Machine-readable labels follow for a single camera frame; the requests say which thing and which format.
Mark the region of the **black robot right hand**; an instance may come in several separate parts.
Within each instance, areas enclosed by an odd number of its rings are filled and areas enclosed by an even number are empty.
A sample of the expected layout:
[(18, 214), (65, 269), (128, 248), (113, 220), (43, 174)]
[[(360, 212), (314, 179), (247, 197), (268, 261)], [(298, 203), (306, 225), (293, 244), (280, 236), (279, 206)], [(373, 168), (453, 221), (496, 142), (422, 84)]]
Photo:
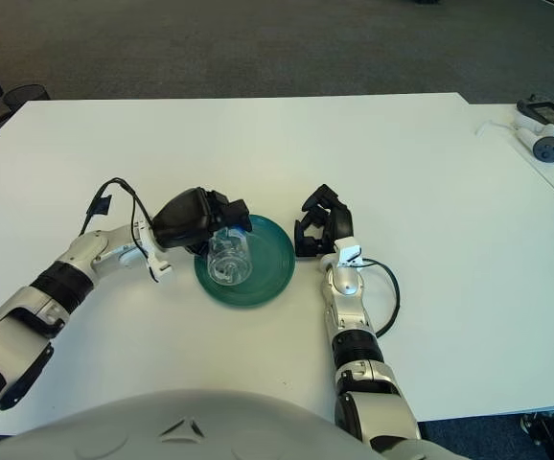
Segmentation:
[[(319, 186), (303, 203), (301, 220), (294, 223), (294, 249), (299, 258), (334, 253), (335, 242), (354, 236), (353, 218), (348, 207), (328, 185)], [(321, 229), (321, 237), (306, 236), (310, 227)]]

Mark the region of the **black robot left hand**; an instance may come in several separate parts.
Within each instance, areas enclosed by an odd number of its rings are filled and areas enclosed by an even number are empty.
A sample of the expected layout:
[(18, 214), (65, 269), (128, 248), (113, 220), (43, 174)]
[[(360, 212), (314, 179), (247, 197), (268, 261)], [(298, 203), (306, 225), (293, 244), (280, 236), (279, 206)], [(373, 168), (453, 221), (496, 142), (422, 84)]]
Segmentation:
[(163, 249), (183, 247), (204, 257), (209, 240), (222, 228), (252, 231), (249, 210), (242, 199), (230, 201), (217, 191), (189, 189), (171, 199), (153, 217), (151, 229)]

